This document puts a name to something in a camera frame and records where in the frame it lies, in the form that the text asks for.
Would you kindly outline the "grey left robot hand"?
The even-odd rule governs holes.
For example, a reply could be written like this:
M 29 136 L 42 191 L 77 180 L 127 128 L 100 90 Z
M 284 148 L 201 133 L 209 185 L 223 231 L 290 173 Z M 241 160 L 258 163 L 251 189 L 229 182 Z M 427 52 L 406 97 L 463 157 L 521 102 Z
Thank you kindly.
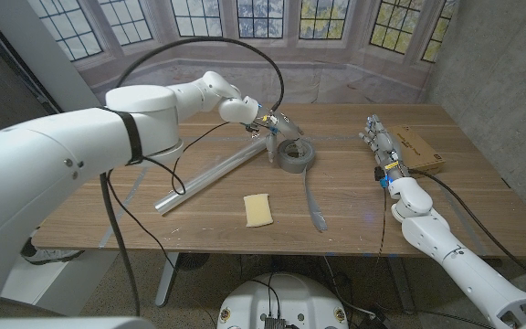
M 260 126 L 266 126 L 269 134 L 266 137 L 266 148 L 268 160 L 273 163 L 277 154 L 277 134 L 281 133 L 287 140 L 292 140 L 297 147 L 299 155 L 304 154 L 304 148 L 300 137 L 303 135 L 300 127 L 290 120 L 285 114 L 279 112 L 275 114 L 265 114 L 254 120 Z

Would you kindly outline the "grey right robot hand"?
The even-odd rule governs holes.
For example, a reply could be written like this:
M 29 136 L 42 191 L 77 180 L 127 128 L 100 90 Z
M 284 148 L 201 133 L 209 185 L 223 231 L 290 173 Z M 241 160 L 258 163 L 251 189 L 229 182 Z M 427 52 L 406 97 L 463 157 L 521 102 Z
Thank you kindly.
M 410 176 L 399 142 L 385 129 L 376 114 L 367 118 L 364 133 L 359 133 L 359 136 L 374 152 L 376 163 L 390 181 Z

